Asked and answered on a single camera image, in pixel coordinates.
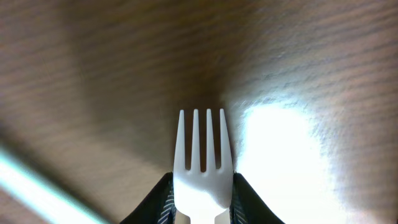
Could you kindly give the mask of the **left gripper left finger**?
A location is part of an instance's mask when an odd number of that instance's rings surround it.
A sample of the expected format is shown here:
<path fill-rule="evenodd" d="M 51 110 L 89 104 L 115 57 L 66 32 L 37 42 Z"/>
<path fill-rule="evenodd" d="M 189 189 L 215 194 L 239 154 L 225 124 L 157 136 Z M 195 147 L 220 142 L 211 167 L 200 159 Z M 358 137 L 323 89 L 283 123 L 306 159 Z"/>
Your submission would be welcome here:
<path fill-rule="evenodd" d="M 176 211 L 173 173 L 168 172 L 120 224 L 174 224 Z"/>

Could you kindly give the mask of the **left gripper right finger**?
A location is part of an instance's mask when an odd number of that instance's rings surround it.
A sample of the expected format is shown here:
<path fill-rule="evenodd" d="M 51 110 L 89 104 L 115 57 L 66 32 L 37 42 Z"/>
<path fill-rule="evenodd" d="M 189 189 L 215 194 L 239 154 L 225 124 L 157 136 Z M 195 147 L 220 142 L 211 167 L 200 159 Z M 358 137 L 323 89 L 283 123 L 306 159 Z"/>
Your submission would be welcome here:
<path fill-rule="evenodd" d="M 233 175 L 230 224 L 284 224 L 240 173 Z"/>

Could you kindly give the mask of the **white plastic fork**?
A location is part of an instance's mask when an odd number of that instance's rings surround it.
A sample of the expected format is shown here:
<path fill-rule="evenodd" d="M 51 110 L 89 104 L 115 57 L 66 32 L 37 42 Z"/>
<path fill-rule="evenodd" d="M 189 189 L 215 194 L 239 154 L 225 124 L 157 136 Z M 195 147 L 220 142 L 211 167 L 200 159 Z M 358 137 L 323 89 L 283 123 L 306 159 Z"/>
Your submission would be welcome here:
<path fill-rule="evenodd" d="M 220 109 L 221 165 L 216 168 L 211 110 L 206 111 L 206 171 L 200 170 L 200 128 L 198 110 L 193 111 L 192 156 L 190 169 L 185 162 L 184 110 L 178 117 L 175 144 L 173 187 L 176 209 L 189 217 L 191 224 L 214 223 L 229 209 L 233 194 L 233 160 L 226 117 Z"/>

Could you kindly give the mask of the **light blue plastic fork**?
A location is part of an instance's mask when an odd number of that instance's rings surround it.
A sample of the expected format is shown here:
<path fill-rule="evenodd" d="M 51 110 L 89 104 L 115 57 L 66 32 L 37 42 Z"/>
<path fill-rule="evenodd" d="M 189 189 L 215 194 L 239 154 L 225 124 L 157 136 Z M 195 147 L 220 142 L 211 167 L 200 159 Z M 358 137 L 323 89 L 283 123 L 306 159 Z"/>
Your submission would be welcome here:
<path fill-rule="evenodd" d="M 1 188 L 50 223 L 109 223 L 4 146 L 1 146 Z"/>

